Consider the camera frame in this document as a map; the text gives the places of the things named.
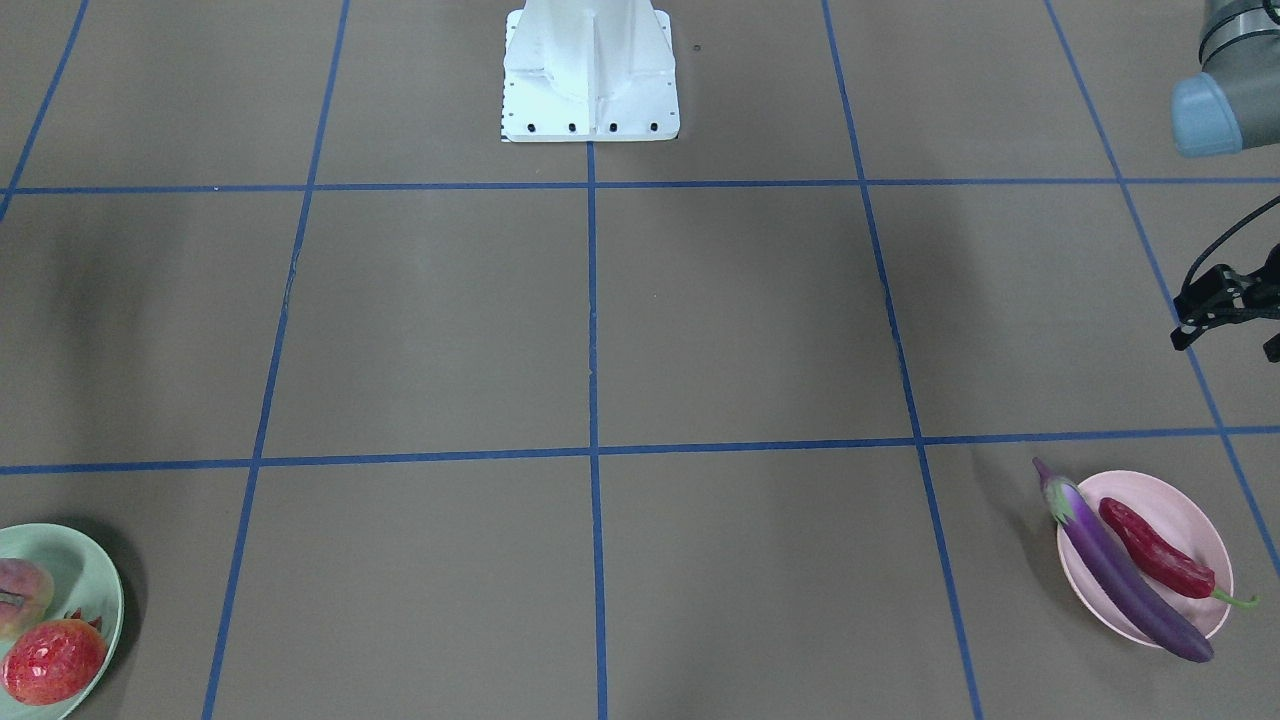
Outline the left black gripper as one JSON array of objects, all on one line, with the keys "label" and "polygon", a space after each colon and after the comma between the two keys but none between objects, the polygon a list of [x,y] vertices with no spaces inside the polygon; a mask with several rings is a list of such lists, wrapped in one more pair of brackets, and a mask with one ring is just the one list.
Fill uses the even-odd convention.
[{"label": "left black gripper", "polygon": [[1178,324],[1170,333],[1172,348],[1184,351],[1207,331],[1253,320],[1279,319],[1279,270],[1266,263],[1252,273],[1229,265],[1210,268],[1172,300]]}]

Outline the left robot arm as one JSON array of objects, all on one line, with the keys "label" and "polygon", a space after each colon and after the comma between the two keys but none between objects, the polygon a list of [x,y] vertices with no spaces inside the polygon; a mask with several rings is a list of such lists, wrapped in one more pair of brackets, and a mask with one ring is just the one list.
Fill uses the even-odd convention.
[{"label": "left robot arm", "polygon": [[[1171,97],[1175,149],[1184,158],[1216,158],[1279,141],[1279,19],[1275,1],[1207,1],[1199,32],[1199,73]],[[1279,315],[1279,251],[1252,272],[1206,263],[1229,240],[1277,209],[1265,201],[1229,225],[1192,263],[1172,299],[1178,324],[1171,346],[1187,351],[1206,332]]]}]

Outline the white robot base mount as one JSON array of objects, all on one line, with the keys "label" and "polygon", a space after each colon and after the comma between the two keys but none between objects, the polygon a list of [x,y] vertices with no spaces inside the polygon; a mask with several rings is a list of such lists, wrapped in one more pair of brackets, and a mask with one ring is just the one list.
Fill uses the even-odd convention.
[{"label": "white robot base mount", "polygon": [[526,1],[506,17],[500,140],[678,137],[669,14],[649,1]]}]

